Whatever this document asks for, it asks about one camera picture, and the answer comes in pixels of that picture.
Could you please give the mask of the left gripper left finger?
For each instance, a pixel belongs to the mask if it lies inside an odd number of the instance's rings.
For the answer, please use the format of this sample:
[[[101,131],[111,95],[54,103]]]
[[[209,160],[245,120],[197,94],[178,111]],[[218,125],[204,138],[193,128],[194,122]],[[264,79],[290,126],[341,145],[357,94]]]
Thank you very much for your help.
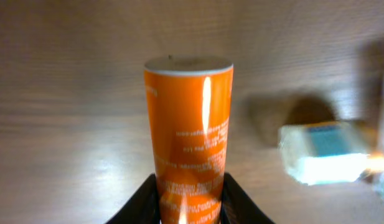
[[[156,176],[151,174],[106,224],[160,224]]]

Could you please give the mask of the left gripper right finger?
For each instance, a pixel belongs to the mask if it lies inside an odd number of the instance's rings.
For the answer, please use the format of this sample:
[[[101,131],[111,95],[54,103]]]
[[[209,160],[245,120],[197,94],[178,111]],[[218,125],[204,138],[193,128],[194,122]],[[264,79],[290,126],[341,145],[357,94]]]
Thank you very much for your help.
[[[237,181],[228,173],[224,174],[221,224],[274,224],[252,201]]]

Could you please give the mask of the orange tablet tube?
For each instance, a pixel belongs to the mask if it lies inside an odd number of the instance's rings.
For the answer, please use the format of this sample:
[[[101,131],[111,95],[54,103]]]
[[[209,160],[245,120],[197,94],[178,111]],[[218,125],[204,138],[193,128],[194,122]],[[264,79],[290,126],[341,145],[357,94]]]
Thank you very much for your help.
[[[173,56],[144,66],[163,223],[218,223],[222,207],[233,63]]]

